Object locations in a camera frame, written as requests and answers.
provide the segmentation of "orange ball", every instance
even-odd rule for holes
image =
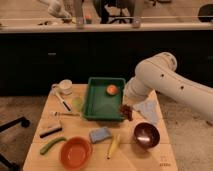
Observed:
[[[114,96],[118,93],[118,87],[113,85],[113,84],[110,84],[110,85],[107,86],[106,91],[109,95]]]

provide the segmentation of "yellow banana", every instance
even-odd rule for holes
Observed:
[[[113,136],[112,143],[109,147],[107,159],[110,159],[120,143],[120,134]]]

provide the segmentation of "red bowl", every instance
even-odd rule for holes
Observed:
[[[82,138],[73,137],[66,141],[60,151],[60,161],[68,171],[83,169],[92,154],[92,144]]]

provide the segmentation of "dark brown bowl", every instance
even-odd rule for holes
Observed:
[[[143,148],[149,149],[156,146],[160,141],[157,128],[149,123],[142,122],[136,125],[134,130],[136,142]]]

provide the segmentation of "cabinet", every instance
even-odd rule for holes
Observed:
[[[52,83],[134,75],[138,62],[168,51],[177,73],[213,87],[213,31],[0,34],[0,95],[47,94]]]

